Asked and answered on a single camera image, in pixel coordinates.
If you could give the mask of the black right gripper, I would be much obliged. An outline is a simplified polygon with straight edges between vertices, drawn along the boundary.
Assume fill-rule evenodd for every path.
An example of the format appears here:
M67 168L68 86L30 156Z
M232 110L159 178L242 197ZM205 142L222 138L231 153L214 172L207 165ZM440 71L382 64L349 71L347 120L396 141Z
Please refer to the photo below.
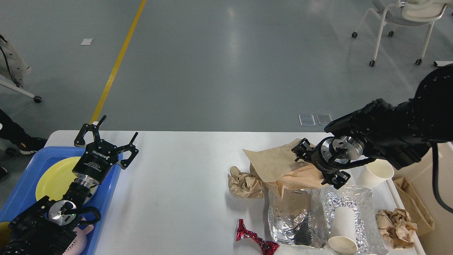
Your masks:
M351 175L344 169L363 166L364 144L354 137L327 137L316 146L303 138L291 151L296 155L295 162L312 163L320 170L324 180L322 185L329 184L335 189L343 187Z

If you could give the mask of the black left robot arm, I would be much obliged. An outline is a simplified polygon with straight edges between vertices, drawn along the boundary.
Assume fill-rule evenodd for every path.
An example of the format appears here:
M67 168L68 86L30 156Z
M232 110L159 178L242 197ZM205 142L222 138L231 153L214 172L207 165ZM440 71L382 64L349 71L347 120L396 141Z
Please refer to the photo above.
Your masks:
M101 221L100 211L86 206L86 199L115 165L128 168L139 152L134 145L138 132L123 146L101 139L99 127L105 118L85 123L74 139L74 146L85 150L72 169L75 179L62 198L52 200L45 195L10 221L10 240L1 248L2 255L62 255L76 239L78 226Z

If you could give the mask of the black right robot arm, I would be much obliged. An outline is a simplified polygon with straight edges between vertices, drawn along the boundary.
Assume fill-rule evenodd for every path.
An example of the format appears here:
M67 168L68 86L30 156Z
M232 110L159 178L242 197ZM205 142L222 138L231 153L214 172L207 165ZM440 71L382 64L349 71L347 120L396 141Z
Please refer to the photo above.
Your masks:
M346 169L382 159L399 170L432 149L432 190L451 213L438 187L438 144L453 140L452 94L453 67L447 64L430 72L408 101L392 106L382 98L373 100L328 123L324 131L332 135L316 146L304 138L292 152L296 161L312 163L322 173L323 184L339 189L350 179Z

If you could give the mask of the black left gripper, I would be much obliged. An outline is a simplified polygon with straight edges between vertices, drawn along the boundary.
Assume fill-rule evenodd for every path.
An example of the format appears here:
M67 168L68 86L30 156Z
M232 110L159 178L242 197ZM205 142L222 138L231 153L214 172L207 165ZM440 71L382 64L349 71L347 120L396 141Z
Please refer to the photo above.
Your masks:
M85 153L76 163L72 172L75 175L89 176L95 180L97 184L103 183L115 163L120 166L121 169L126 169L131 165L132 161L139 153L139 150L134 145L134 141L139 134L138 132L134 133L128 144L120 147L101 139L99 127L106 117L106 115L103 115L97 123L84 123L74 139L74 146L85 147ZM86 145L84 136L87 132L92 133L94 142ZM118 155L123 152L129 152L130 155L128 158L119 160Z

